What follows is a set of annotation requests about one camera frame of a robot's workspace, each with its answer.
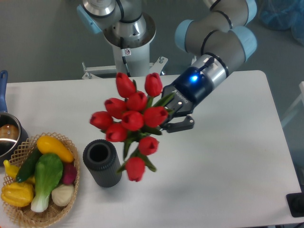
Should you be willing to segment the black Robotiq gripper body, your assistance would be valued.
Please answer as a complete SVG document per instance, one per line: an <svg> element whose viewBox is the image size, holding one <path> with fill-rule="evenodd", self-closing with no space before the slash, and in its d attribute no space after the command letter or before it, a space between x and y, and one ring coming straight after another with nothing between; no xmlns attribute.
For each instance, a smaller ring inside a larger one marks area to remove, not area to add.
<svg viewBox="0 0 304 228"><path fill-rule="evenodd" d="M191 66L163 88L162 96L175 94L165 106L174 110L173 117L182 117L191 114L212 90L212 81L198 68Z"/></svg>

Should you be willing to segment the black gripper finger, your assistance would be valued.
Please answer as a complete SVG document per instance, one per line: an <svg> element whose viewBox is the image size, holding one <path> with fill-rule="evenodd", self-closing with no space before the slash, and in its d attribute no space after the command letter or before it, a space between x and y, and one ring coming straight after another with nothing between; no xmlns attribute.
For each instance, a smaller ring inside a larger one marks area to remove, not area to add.
<svg viewBox="0 0 304 228"><path fill-rule="evenodd" d="M164 123L161 125L161 128L165 130L167 133L176 133L176 132L191 130L193 129L194 124L195 124L194 119L190 115L187 115L183 119L183 121L176 123Z"/></svg>

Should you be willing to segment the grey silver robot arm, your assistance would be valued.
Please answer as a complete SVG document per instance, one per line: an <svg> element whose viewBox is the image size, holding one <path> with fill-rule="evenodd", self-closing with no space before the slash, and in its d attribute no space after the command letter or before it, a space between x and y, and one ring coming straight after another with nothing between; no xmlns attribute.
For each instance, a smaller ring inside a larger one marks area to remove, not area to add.
<svg viewBox="0 0 304 228"><path fill-rule="evenodd" d="M253 0L208 0L210 14L201 20L185 20L175 31L175 43L196 60L170 85L162 105L167 119L147 132L191 129L194 108L255 52L257 40L246 25L256 15ZM112 46L117 72L143 76L150 66L150 43L155 37L153 19L142 12L139 0L84 0L77 13L95 34L103 33Z"/></svg>

